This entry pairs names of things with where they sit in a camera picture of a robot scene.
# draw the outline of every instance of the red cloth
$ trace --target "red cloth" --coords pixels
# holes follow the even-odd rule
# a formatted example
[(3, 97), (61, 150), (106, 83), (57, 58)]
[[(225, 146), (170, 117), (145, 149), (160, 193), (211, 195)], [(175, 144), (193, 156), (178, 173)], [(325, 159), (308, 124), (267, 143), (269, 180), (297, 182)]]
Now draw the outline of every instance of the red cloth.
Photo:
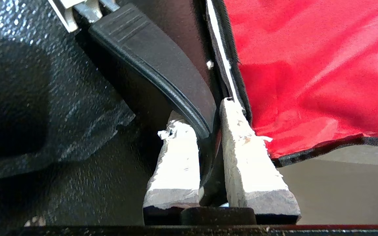
[(378, 137), (378, 0), (225, 0), (271, 158)]

